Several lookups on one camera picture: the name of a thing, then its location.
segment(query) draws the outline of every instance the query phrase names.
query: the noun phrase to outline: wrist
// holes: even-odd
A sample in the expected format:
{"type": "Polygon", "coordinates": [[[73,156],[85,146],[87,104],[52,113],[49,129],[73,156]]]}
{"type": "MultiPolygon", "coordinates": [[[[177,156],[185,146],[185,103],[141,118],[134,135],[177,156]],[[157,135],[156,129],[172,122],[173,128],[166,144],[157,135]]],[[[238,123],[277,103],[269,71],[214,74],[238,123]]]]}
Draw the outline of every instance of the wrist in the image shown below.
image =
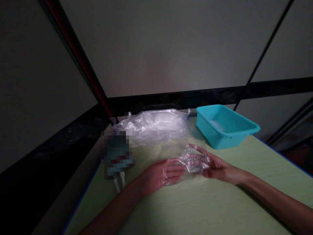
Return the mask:
{"type": "Polygon", "coordinates": [[[243,171],[243,173],[242,173],[243,176],[242,176],[242,179],[238,185],[243,187],[243,188],[246,188],[254,180],[254,178],[256,176],[251,174],[248,171],[244,171],[244,170],[242,170],[242,171],[243,171]]]}
{"type": "Polygon", "coordinates": [[[129,183],[131,186],[132,193],[137,197],[139,200],[144,198],[142,193],[142,180],[137,177],[132,182],[129,183]]]}
{"type": "Polygon", "coordinates": [[[134,201],[139,202],[143,198],[142,194],[140,193],[140,182],[137,178],[127,185],[127,190],[129,191],[129,197],[131,197],[134,201]]]}

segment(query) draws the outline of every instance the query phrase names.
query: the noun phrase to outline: blue table edge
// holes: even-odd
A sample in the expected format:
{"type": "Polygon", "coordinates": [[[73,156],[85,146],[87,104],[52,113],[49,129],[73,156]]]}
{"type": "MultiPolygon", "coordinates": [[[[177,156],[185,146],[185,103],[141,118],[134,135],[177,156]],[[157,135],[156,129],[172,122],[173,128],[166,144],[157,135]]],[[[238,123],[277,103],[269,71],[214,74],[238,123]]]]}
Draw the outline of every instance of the blue table edge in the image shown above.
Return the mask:
{"type": "Polygon", "coordinates": [[[90,178],[90,180],[89,180],[89,182],[88,182],[88,184],[87,184],[87,186],[86,186],[84,192],[82,193],[81,198],[79,199],[78,203],[76,204],[76,206],[75,206],[75,208],[74,208],[74,210],[73,210],[73,212],[72,212],[70,218],[68,219],[68,221],[67,221],[67,223],[66,223],[66,225],[65,225],[65,227],[64,227],[64,229],[63,229],[63,231],[62,231],[62,233],[61,233],[62,235],[65,234],[65,232],[66,232],[66,230],[67,230],[67,228],[68,228],[70,222],[72,221],[72,218],[74,217],[74,215],[75,215],[75,213],[76,213],[76,211],[77,211],[77,209],[78,209],[80,203],[82,202],[82,199],[83,199],[83,197],[85,196],[85,194],[86,194],[86,192],[87,192],[87,190],[88,190],[88,188],[89,188],[89,186],[90,186],[92,180],[94,179],[94,177],[95,177],[95,175],[96,175],[96,173],[97,173],[97,171],[98,171],[100,165],[101,165],[101,160],[99,161],[99,164],[98,164],[98,166],[97,166],[95,172],[93,173],[93,175],[92,175],[92,177],[90,178]]]}
{"type": "MultiPolygon", "coordinates": [[[[286,158],[286,157],[285,157],[284,155],[282,155],[280,152],[276,151],[274,148],[272,148],[271,146],[269,146],[269,145],[268,145],[267,143],[265,143],[264,141],[260,140],[258,137],[256,137],[256,136],[254,136],[254,137],[257,138],[259,141],[261,141],[263,144],[265,144],[265,145],[266,145],[267,147],[269,147],[270,149],[274,150],[276,153],[278,153],[280,156],[282,156],[283,158],[285,158],[288,162],[290,162],[291,164],[293,164],[294,166],[296,166],[298,169],[300,169],[301,171],[303,171],[304,173],[306,173],[308,176],[310,176],[311,178],[313,178],[312,175],[310,175],[310,174],[307,173],[305,170],[303,170],[301,167],[299,167],[298,165],[296,165],[294,162],[292,162],[291,160],[289,160],[288,158],[286,158]]],[[[93,173],[91,179],[89,180],[89,182],[88,182],[88,184],[87,184],[87,187],[86,187],[86,189],[84,190],[84,192],[83,192],[81,198],[79,199],[78,203],[76,204],[75,209],[74,209],[74,211],[73,211],[72,214],[71,214],[71,217],[68,219],[68,221],[67,221],[67,223],[66,223],[66,225],[65,225],[65,227],[64,227],[64,229],[63,229],[63,231],[62,231],[62,233],[61,233],[62,235],[65,234],[65,232],[66,232],[66,230],[67,230],[67,228],[68,228],[68,226],[69,226],[69,224],[70,224],[72,218],[74,217],[74,215],[75,215],[75,213],[76,213],[76,210],[78,209],[78,207],[79,207],[79,205],[80,205],[80,203],[81,203],[83,197],[85,196],[85,194],[86,194],[86,192],[87,192],[87,190],[88,190],[88,188],[89,188],[89,186],[90,186],[92,180],[94,179],[94,177],[95,177],[95,175],[96,175],[96,173],[97,173],[97,171],[98,171],[100,165],[101,165],[101,160],[100,160],[100,162],[99,162],[99,164],[98,164],[98,166],[97,166],[95,172],[93,173]]]]}

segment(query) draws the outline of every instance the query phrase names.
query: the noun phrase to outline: light blue container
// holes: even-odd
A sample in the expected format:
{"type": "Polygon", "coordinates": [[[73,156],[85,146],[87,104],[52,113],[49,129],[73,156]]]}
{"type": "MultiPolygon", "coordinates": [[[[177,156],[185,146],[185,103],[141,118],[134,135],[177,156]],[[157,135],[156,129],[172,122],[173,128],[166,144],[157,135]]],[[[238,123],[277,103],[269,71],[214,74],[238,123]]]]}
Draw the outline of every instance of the light blue container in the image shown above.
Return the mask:
{"type": "Polygon", "coordinates": [[[214,149],[238,146],[260,126],[235,111],[220,105],[198,107],[197,127],[214,149]]]}

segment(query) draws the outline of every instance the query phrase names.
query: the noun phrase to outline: table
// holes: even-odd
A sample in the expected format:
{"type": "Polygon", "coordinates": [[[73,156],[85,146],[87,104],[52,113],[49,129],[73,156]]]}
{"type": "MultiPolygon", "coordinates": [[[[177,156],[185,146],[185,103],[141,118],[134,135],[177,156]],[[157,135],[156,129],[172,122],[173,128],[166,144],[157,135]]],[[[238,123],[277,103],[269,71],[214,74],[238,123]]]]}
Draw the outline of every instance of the table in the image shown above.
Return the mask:
{"type": "MultiPolygon", "coordinates": [[[[203,145],[201,136],[195,130],[189,142],[203,145]]],[[[230,164],[313,207],[312,178],[256,137],[250,135],[239,146],[229,149],[215,150],[208,143],[205,146],[230,164]]],[[[162,146],[134,148],[136,165],[126,171],[126,181],[130,182],[149,164],[162,158],[162,149],[162,146]]],[[[114,182],[104,180],[104,167],[99,164],[64,234],[77,234],[116,195],[114,182]]],[[[144,198],[120,234],[290,234],[290,231],[238,186],[189,176],[144,198]]]]}

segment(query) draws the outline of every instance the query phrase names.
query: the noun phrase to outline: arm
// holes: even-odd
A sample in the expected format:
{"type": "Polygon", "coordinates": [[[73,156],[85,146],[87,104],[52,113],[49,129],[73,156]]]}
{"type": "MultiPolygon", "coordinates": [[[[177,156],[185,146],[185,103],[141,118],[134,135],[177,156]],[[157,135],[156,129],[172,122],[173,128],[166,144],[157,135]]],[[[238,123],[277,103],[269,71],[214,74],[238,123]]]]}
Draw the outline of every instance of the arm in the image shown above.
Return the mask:
{"type": "Polygon", "coordinates": [[[225,162],[206,150],[191,145],[202,154],[209,154],[211,165],[204,177],[239,185],[265,204],[297,234],[313,234],[313,209],[289,197],[255,175],[225,162]]]}
{"type": "Polygon", "coordinates": [[[180,180],[185,171],[184,165],[173,165],[175,160],[161,160],[145,169],[130,182],[79,234],[117,234],[125,220],[140,200],[166,184],[180,180]]]}
{"type": "Polygon", "coordinates": [[[117,234],[141,199],[139,184],[134,180],[79,234],[117,234]]]}
{"type": "Polygon", "coordinates": [[[313,234],[313,209],[289,197],[253,174],[239,185],[247,189],[297,234],[313,234]]]}

